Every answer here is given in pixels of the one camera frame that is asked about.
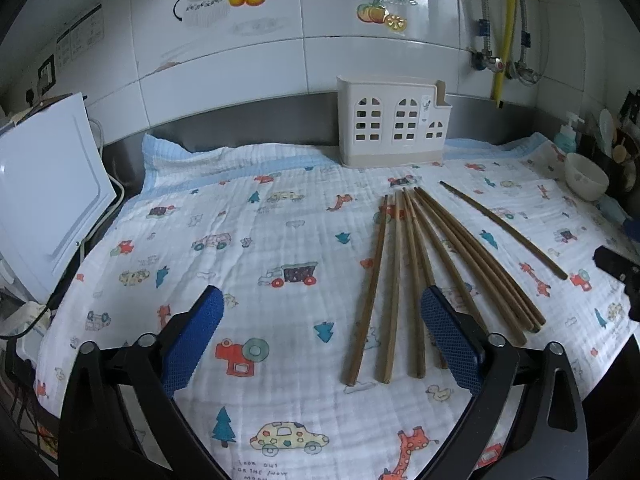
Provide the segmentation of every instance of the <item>paper label on wall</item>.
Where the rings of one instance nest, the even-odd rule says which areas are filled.
[[[56,64],[61,70],[104,38],[102,4],[79,18],[56,40]]]
[[[423,95],[420,99],[420,126],[425,126],[429,120],[429,111],[431,110],[431,95]]]

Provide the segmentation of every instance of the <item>soap dispenser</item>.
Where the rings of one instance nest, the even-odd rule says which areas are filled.
[[[578,117],[577,114],[573,112],[566,113],[568,120],[567,124],[563,124],[560,127],[560,131],[556,134],[554,138],[555,145],[563,150],[565,153],[575,153],[576,143],[575,143],[575,134],[574,124],[584,123],[584,120]]]

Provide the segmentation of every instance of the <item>white cloth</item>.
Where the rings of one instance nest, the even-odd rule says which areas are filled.
[[[400,461],[397,472],[414,478],[468,403],[469,392],[448,370],[435,367],[429,344],[426,378],[410,377],[412,282],[406,254],[393,380],[387,385],[374,378],[390,299],[391,220],[359,382],[356,388],[341,383],[371,272],[381,197],[405,182],[395,179],[425,187],[511,273],[547,320],[538,334],[527,334],[527,346],[561,342],[583,397],[636,326],[626,315],[622,284],[592,261],[603,244],[635,257],[631,244],[596,206],[568,190],[562,156],[540,134],[501,147],[453,140],[441,166],[376,170],[348,170],[327,150],[310,146],[267,144],[191,155],[146,137],[144,151],[142,194],[82,263],[43,341],[38,399],[60,415],[82,341],[109,348],[158,332],[169,313],[188,310],[213,284],[225,294],[225,314],[189,386],[175,400],[233,479],[379,478],[408,457],[401,454],[408,442],[428,443],[408,464]],[[440,180],[489,208],[501,208],[498,214],[571,279],[556,278]],[[438,286],[459,308],[437,253],[432,247],[428,253]],[[482,286],[457,254],[452,257],[489,328],[509,338]],[[265,343],[269,352],[262,360]],[[243,346],[252,360],[242,360]],[[515,392],[487,446],[504,442],[517,402]],[[162,462],[143,419],[134,416],[134,423],[146,435],[147,452]],[[313,442],[317,446],[305,449]]]

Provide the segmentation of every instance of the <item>white cable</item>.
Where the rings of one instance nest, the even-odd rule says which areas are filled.
[[[100,145],[98,145],[98,153],[100,153],[100,160],[102,160],[102,149],[104,147],[104,134],[102,132],[102,125],[96,119],[92,118],[89,118],[89,122],[95,124],[98,127],[98,132],[100,133]],[[107,176],[109,177],[109,180],[111,180],[120,189],[120,196],[116,200],[116,203],[102,215],[102,218],[100,218],[94,228],[91,229],[87,236],[85,236],[80,242],[80,263],[82,263],[82,261],[84,260],[84,244],[95,235],[100,226],[107,221],[107,218],[113,215],[113,213],[119,208],[120,204],[124,200],[123,185],[116,178],[113,178],[109,173],[107,173]]]

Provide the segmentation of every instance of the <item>black cup handle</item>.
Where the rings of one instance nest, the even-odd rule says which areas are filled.
[[[176,17],[176,19],[177,19],[179,22],[181,22],[181,21],[182,21],[182,18],[181,18],[180,16],[178,16],[178,15],[175,13],[175,6],[176,6],[176,5],[178,5],[178,3],[180,3],[180,0],[178,0],[177,2],[175,2],[175,3],[174,3],[174,16]]]

